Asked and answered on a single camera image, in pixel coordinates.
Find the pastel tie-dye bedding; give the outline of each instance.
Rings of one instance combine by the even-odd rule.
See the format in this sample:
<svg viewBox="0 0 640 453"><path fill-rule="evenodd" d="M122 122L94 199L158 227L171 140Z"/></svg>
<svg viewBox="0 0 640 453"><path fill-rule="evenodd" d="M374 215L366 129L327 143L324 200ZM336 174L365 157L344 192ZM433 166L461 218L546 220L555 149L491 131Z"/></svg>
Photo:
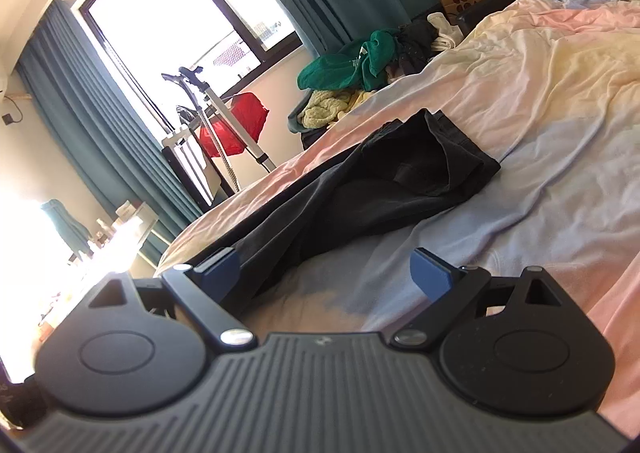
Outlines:
<svg viewBox="0 0 640 453"><path fill-rule="evenodd" d="M445 114L502 170L467 203L412 227L316 256L255 299L269 331L391 331L429 301L408 256L519 275L543 265L616 353L601 413L640 433L640 2L567 10L518 0L458 48L340 120L309 150L202 216L159 272L204 249L297 177L420 108Z"/></svg>

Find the pile of clothes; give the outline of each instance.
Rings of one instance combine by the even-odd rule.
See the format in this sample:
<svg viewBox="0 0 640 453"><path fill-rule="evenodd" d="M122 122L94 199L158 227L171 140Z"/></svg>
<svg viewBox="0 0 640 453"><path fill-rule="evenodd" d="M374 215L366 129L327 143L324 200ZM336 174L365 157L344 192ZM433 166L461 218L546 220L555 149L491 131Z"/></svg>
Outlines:
<svg viewBox="0 0 640 453"><path fill-rule="evenodd" d="M376 90L421 72L439 52L456 47L462 39L460 28L437 12L399 29L376 30L337 54L319 57L298 76L300 90L313 93L294 112L303 128L295 131L330 128Z"/></svg>

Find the metal screw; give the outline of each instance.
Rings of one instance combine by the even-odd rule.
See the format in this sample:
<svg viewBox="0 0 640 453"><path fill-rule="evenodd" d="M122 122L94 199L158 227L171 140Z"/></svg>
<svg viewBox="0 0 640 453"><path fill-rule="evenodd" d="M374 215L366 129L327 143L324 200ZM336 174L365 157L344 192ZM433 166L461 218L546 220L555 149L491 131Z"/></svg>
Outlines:
<svg viewBox="0 0 640 453"><path fill-rule="evenodd" d="M232 328L220 334L220 341L232 347L241 347L249 344L254 335L245 328Z"/></svg>
<svg viewBox="0 0 640 453"><path fill-rule="evenodd" d="M414 328L405 328L404 330L400 330L394 336L394 341L400 345L404 345L406 347L417 347L423 344L427 340L427 334L425 334L422 330L417 330Z"/></svg>

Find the black window frame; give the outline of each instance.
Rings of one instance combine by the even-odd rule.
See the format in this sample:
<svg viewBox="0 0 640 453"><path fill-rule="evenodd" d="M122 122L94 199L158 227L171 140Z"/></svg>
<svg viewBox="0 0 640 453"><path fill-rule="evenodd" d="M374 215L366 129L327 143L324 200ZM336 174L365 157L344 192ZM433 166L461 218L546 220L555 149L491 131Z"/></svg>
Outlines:
<svg viewBox="0 0 640 453"><path fill-rule="evenodd" d="M136 95L138 95L145 106L151 111L156 121L160 123L160 125L165 129L167 133L171 133L171 131L173 131L175 128L171 125L168 119L165 118L164 114L155 104L153 99L151 99L151 97L145 92L140 83L138 83L135 76L127 68L127 65L124 64L124 62L120 59L119 55L102 32L97 21L92 16L90 9L95 1L97 0L84 0L82 5L80 5L79 7L79 13L81 17L87 23L89 30L94 34L100 46L104 49L104 51L116 65L118 70L122 73L127 83L131 86L131 88L133 88L133 91L136 93ZM227 3L225 0L211 1L226 17L228 22L231 23L231 26L235 29L236 33L238 33L240 38L247 44L251 52L256 56L256 58L258 58L258 61L260 61L260 65L258 67L254 68L254 70L251 70L247 75L241 78L238 83L236 83L221 95L221 98L224 100L240 92L246 86L251 84L255 79L269 70L269 68L273 67L273 65L284 59L287 55L291 54L296 48L302 45L302 41L300 41L298 34L296 34L296 32L292 32L284 39L276 43L273 47L265 50L261 41L255 37L251 29L249 29L249 27L242 21L242 18L238 14L236 14L229 3Z"/></svg>

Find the red plastic bag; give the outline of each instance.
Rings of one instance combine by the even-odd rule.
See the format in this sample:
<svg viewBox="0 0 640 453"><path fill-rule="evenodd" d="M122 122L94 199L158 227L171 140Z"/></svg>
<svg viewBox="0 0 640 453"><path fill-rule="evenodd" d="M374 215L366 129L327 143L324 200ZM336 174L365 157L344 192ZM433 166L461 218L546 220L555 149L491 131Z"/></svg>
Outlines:
<svg viewBox="0 0 640 453"><path fill-rule="evenodd" d="M234 96L231 99L231 112L251 135L251 138L258 142L258 137L260 137L260 132L269 113L269 110L262 105L260 99L251 92ZM236 134L222 120L213 122L212 126L227 155L238 155L244 151L244 148L246 148L244 142L236 137ZM220 156L216 145L204 126L200 126L200 143L210 157Z"/></svg>

